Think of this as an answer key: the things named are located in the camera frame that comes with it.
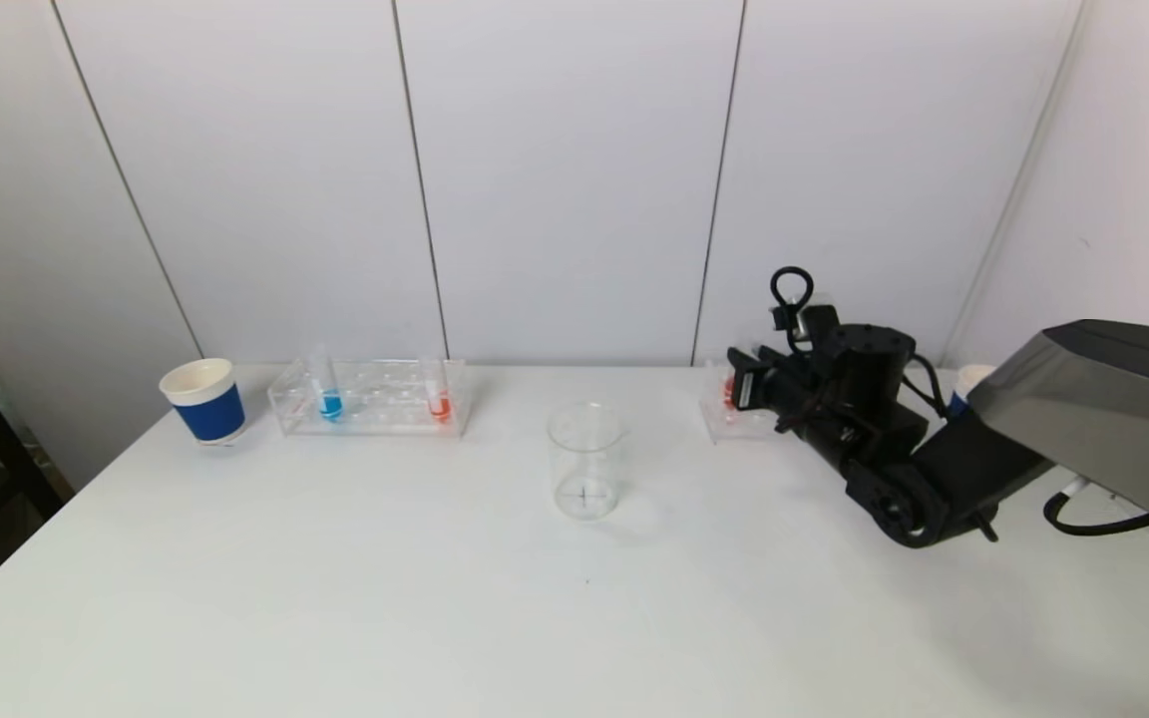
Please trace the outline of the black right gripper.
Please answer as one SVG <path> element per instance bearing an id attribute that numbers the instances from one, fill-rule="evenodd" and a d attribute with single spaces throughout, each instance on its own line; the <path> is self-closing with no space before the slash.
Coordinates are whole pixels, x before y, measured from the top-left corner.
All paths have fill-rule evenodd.
<path id="1" fill-rule="evenodd" d="M 748 353 L 728 347 L 728 364 L 734 369 L 731 401 L 739 412 L 801 412 L 807 400 L 805 383 L 793 371 L 782 354 L 769 345 Z"/>

